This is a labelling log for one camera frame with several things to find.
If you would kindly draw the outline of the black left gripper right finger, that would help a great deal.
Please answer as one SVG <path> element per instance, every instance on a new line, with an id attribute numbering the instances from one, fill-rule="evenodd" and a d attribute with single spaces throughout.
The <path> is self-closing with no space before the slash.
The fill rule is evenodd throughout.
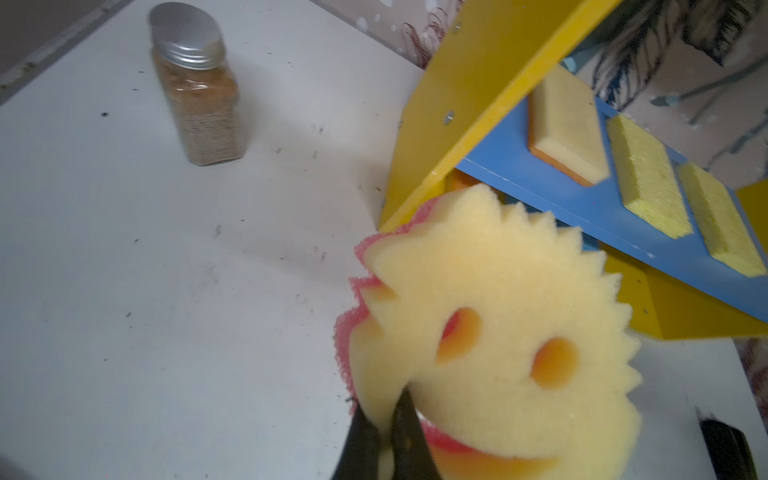
<path id="1" fill-rule="evenodd" d="M 441 480 L 408 389 L 404 389 L 392 418 L 395 480 Z"/>

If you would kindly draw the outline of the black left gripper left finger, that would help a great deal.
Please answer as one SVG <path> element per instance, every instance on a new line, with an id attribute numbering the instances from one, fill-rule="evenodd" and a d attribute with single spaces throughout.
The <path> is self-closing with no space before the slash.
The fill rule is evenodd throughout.
<path id="1" fill-rule="evenodd" d="M 332 480 L 377 480 L 380 436 L 357 405 Z"/>

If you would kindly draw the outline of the beige orange-backed sponge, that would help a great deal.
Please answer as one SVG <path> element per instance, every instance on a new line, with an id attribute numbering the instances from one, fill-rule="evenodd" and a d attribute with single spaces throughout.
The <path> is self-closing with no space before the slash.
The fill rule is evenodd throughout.
<path id="1" fill-rule="evenodd" d="M 591 187 L 610 176 L 592 90 L 560 65 L 528 96 L 527 145 L 579 185 Z"/>

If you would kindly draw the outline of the yellow smiley round sponge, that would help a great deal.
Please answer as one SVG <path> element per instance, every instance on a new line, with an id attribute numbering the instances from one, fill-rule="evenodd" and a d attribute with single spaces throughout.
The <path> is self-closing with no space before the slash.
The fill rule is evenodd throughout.
<path id="1" fill-rule="evenodd" d="M 577 227 L 478 184 L 363 240 L 335 327 L 342 378 L 384 440 L 411 395 L 445 479 L 618 479 L 641 416 L 619 274 Z"/>

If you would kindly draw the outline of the orange rectangular sponge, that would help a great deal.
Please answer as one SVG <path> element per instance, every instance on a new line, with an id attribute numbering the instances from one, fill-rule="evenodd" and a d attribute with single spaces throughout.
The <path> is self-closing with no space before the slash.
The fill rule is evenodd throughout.
<path id="1" fill-rule="evenodd" d="M 483 182 L 461 170 L 454 169 L 445 178 L 445 192 L 463 190 L 478 184 L 483 184 Z"/>

